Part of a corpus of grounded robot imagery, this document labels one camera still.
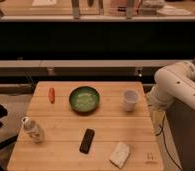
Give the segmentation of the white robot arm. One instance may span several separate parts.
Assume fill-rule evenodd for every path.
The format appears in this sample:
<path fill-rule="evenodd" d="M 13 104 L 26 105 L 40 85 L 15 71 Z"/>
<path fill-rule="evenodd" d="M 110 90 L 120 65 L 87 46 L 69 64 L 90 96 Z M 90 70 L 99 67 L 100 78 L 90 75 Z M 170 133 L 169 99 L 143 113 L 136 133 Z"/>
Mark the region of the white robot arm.
<path fill-rule="evenodd" d="M 168 109 L 177 98 L 195 110 L 195 65 L 181 61 L 158 69 L 155 84 L 147 95 L 155 109 Z"/>

